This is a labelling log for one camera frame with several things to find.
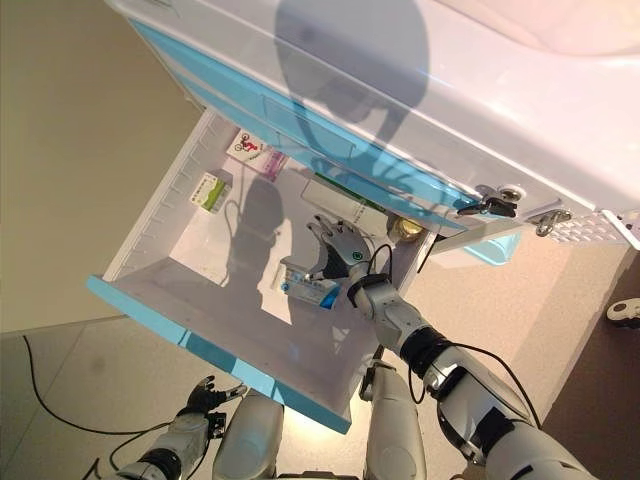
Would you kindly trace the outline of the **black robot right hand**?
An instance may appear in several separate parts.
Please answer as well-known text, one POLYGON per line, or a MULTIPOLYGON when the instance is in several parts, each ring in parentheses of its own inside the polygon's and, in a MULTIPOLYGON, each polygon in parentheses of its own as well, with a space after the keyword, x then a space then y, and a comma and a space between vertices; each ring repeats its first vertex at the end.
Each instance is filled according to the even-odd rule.
POLYGON ((372 251, 357 227, 316 214, 307 228, 319 243, 317 263, 306 273, 308 280, 351 286, 368 274, 372 251))

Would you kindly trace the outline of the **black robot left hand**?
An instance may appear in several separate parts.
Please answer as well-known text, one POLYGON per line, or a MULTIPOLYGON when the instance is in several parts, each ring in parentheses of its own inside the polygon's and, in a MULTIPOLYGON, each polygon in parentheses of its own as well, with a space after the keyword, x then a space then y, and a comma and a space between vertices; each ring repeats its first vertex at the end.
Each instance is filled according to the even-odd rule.
POLYGON ((244 384, 239 384, 227 390, 217 390, 215 376, 209 375, 194 387, 183 411, 206 415, 220 405, 242 397, 247 390, 248 388, 244 384))

